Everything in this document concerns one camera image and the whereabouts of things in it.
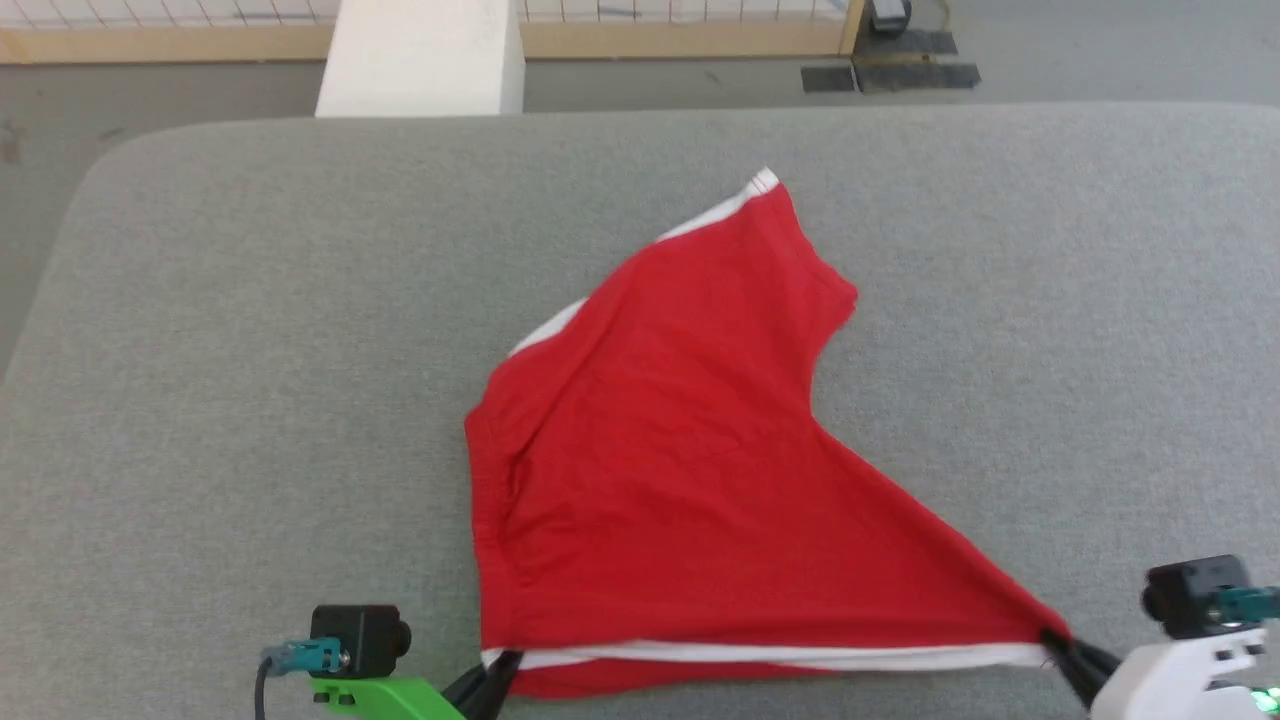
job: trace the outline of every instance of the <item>gray floor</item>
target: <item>gray floor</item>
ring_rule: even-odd
[[[916,0],[913,27],[942,14]],[[973,91],[805,95],[797,60],[538,63],[526,109],[1197,100],[1280,105],[1276,0],[954,0]],[[111,146],[191,123],[308,115],[323,68],[0,68],[0,374],[81,176]]]

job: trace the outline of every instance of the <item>white pillar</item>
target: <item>white pillar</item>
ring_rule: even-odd
[[[317,118],[520,113],[512,0],[342,0]]]

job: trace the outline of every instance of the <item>gray padded mat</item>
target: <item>gray padded mat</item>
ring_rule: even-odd
[[[248,716],[259,648],[321,602],[398,603],[402,671],[452,679],[477,651],[461,428],[488,372],[762,165],[861,292],[817,372],[827,428],[1083,637],[1156,641],[1151,565],[1236,552],[1280,579],[1277,137],[1266,109],[1060,105],[129,142],[77,195],[0,388],[4,716]],[[269,717],[308,700],[275,683]],[[996,669],[504,716],[943,714],[1083,715],[1055,674]]]

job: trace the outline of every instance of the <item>red garment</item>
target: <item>red garment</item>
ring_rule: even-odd
[[[686,225],[467,418],[481,641],[529,651],[513,692],[1038,664],[1065,623],[813,418],[856,293],[786,188],[765,170]]]

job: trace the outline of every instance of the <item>wire mesh panel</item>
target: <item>wire mesh panel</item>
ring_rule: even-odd
[[[517,0],[532,23],[699,23],[845,18],[844,0]]]
[[[332,24],[339,0],[0,0],[0,27]],[[516,0],[529,23],[841,20],[846,0]]]
[[[0,0],[0,27],[77,29],[332,24],[339,0]]]

